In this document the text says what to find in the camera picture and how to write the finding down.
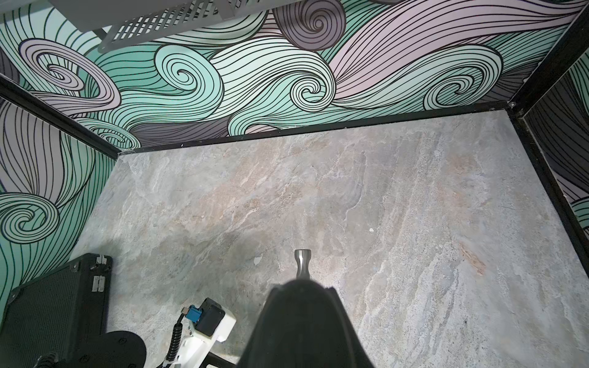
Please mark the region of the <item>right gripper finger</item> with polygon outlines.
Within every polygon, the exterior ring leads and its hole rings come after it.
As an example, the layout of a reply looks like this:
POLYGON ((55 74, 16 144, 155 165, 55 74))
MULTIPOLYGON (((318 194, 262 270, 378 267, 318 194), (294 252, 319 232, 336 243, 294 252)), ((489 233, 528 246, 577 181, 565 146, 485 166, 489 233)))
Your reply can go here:
POLYGON ((339 294, 311 280, 274 287, 238 367, 372 367, 339 294))

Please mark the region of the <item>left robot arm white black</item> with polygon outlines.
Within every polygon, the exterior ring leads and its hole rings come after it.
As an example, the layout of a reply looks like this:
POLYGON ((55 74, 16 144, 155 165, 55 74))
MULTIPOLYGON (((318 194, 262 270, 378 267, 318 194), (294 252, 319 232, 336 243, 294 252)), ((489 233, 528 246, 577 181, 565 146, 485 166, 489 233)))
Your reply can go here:
POLYGON ((61 359, 50 352, 38 358, 34 367, 144 367, 147 348, 144 340, 130 331, 112 331, 95 337, 61 359))

